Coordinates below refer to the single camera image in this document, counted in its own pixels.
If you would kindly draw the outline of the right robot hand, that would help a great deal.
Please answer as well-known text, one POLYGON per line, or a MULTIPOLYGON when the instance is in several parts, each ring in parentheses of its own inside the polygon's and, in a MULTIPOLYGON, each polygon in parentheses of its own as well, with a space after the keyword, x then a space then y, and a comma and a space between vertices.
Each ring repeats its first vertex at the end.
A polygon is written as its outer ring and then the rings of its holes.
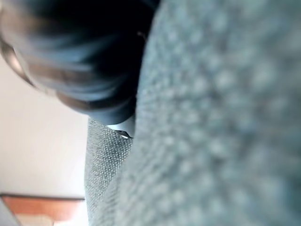
POLYGON ((3 0, 0 53, 36 89, 123 137, 158 0, 3 0))

